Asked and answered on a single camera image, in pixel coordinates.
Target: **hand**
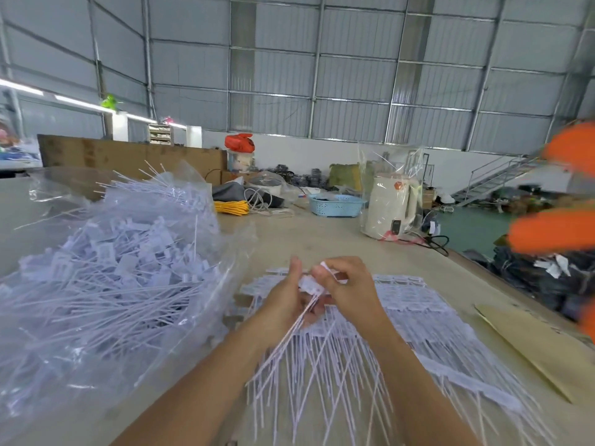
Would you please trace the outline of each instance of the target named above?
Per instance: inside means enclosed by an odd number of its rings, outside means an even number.
[[[287,277],[271,289],[264,304],[255,315],[264,326],[269,347],[279,344],[311,298],[310,295],[299,290],[298,282],[301,276],[302,262],[292,256]],[[306,313],[303,326],[313,324],[323,313],[324,304],[320,301],[309,313]]]
[[[359,257],[329,258],[324,262],[329,268],[347,274],[347,283],[337,282],[333,275],[320,265],[312,268],[312,276],[331,293],[341,314],[362,336],[386,321],[390,323],[378,299],[374,279]]]

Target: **concrete floor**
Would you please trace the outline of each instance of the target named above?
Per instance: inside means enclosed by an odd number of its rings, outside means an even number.
[[[455,208],[453,213],[439,214],[440,234],[450,238],[448,247],[457,252],[473,248],[492,258],[494,241],[508,232],[512,219],[509,213],[481,208]]]

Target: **yellow rope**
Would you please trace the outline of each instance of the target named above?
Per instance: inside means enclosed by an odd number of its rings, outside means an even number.
[[[243,216],[250,212],[248,202],[215,202],[215,211],[218,213],[233,214],[234,216]]]

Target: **worktable surface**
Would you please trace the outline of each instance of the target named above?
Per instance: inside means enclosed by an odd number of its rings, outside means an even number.
[[[26,191],[26,186],[20,182],[13,186],[11,199],[15,200],[14,196]],[[6,197],[3,194],[0,199],[5,200]],[[12,223],[12,226],[24,224],[39,216],[40,210],[37,207],[28,208],[27,206],[21,207],[20,212],[23,214],[18,222],[13,219],[8,224]],[[458,311],[463,321],[473,327],[480,340],[524,383],[525,388],[544,409],[546,420],[556,434],[558,444],[585,446],[593,444],[595,410],[562,400],[522,357],[480,320],[474,310],[474,304],[507,307],[518,304],[518,301],[487,283],[475,272],[470,272],[451,258],[444,257],[433,250],[370,239],[359,232],[357,219],[318,217],[305,210],[296,209],[294,217],[220,215],[219,220],[225,231],[231,231],[246,222],[254,222],[257,226],[258,246],[250,260],[245,282],[262,275],[268,268],[287,266],[291,254],[301,258],[305,268],[326,257],[357,255],[362,258],[372,273],[422,277]],[[8,233],[5,230],[2,235],[4,247],[7,246]],[[166,369],[156,379],[142,385],[121,405],[108,412],[89,405],[83,400],[77,407],[73,407],[66,413],[57,413],[51,419],[38,422],[31,430],[9,444],[10,446],[36,444],[106,446],[168,385],[172,384],[171,375],[172,373],[168,373]],[[316,413],[310,413],[309,416],[316,417]],[[252,443],[252,423],[250,409],[245,404],[239,403],[226,422],[220,437],[222,440],[238,440],[239,446]],[[271,443],[271,437],[266,434],[261,435],[257,442],[263,445]],[[291,442],[282,438],[277,444],[285,446]],[[331,438],[328,444],[334,446],[347,444],[347,442],[344,442],[344,439]]]

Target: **metal staircase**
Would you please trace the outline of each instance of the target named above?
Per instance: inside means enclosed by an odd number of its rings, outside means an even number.
[[[503,187],[507,181],[532,171],[541,164],[540,153],[541,151],[530,156],[518,156],[512,160],[504,159],[510,156],[503,155],[474,169],[467,187],[452,194],[456,200],[455,206],[465,206],[484,194]]]

